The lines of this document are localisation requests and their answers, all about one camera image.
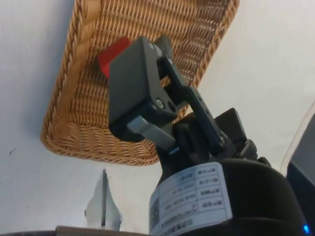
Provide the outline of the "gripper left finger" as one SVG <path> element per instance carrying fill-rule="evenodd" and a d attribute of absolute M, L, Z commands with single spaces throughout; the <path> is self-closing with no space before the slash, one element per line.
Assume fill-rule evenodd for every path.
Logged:
<path fill-rule="evenodd" d="M 109 129 L 116 138 L 134 143 L 147 139 L 171 151 L 177 145 L 171 123 L 189 105 L 209 152 L 225 150 L 223 133 L 199 92 L 181 77 L 168 36 L 153 42 L 141 36 L 124 49 L 110 63 L 108 89 Z"/>

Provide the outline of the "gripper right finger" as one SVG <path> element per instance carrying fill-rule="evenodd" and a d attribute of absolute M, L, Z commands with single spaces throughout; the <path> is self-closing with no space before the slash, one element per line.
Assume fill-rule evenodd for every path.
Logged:
<path fill-rule="evenodd" d="M 231 108 L 215 118 L 220 130 L 230 139 L 236 151 L 232 158 L 257 160 L 257 148 L 247 138 L 242 122 L 235 108 Z"/>

